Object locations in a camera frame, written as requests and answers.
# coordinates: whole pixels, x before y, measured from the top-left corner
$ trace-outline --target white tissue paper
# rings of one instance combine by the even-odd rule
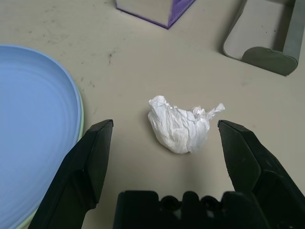
[[[207,113],[200,106],[185,111],[171,107],[161,95],[151,99],[149,105],[152,110],[148,118],[158,141],[177,154],[198,152],[207,139],[209,122],[224,110],[224,105],[219,104]]]

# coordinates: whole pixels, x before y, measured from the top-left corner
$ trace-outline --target plastic plate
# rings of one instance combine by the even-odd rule
[[[0,228],[31,219],[82,128],[67,71],[35,50],[0,45]]]

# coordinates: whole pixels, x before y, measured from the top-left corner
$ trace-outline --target blue plate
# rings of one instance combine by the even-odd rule
[[[39,206],[81,129],[81,98],[59,63],[0,45],[0,228]]]

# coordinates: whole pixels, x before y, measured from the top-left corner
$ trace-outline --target table surface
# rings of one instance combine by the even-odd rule
[[[192,190],[220,199],[233,190],[217,119],[253,130],[305,194],[305,46],[288,77],[230,59],[221,44],[239,0],[198,0],[169,30],[115,9],[114,0],[2,0],[0,42],[58,60],[79,86],[85,128],[113,119],[107,176],[83,229],[111,229],[118,194]],[[148,121],[148,100],[164,95],[183,109],[226,110],[198,154],[175,155]]]

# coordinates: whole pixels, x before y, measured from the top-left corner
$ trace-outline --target purple box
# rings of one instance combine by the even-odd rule
[[[169,29],[195,0],[116,0],[126,13]]]

